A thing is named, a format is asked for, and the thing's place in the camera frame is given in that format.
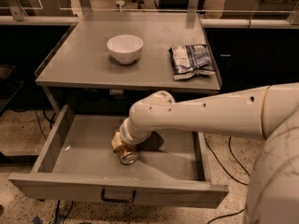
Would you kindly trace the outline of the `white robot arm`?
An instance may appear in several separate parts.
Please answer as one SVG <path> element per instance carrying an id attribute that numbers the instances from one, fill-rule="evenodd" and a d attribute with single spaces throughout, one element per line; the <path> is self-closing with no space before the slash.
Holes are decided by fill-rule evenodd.
<path id="1" fill-rule="evenodd" d="M 251 173 L 243 223 L 299 224 L 299 83 L 264 86 L 177 103 L 157 91 L 134 103 L 114 134 L 125 163 L 135 145 L 159 129 L 261 138 Z"/>

